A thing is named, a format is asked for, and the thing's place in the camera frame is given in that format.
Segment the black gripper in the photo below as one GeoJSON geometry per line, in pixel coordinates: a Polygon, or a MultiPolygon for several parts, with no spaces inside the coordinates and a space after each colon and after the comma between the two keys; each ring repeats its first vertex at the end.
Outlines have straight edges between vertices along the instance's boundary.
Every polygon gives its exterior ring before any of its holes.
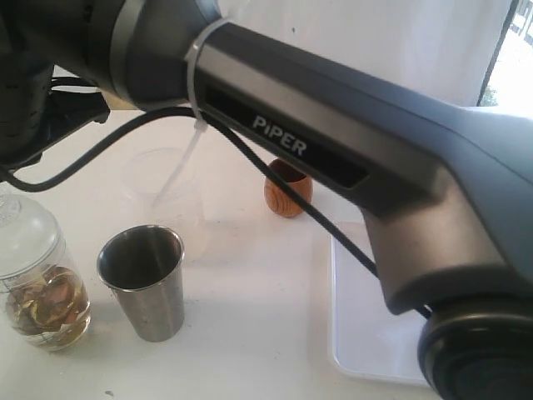
{"type": "Polygon", "coordinates": [[[89,123],[105,123],[110,109],[100,92],[60,89],[95,86],[80,77],[54,77],[50,88],[42,85],[30,92],[25,120],[1,123],[1,166],[20,169],[38,163],[46,150],[89,123]]]}

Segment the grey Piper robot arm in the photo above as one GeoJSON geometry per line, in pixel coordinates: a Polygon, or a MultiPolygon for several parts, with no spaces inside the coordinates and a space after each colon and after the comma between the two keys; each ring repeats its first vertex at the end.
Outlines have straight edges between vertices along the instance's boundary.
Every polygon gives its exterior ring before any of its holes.
{"type": "Polygon", "coordinates": [[[4,1],[1,179],[69,179],[164,117],[205,122],[426,320],[444,399],[532,396],[532,121],[278,42],[213,1],[4,1]]]}

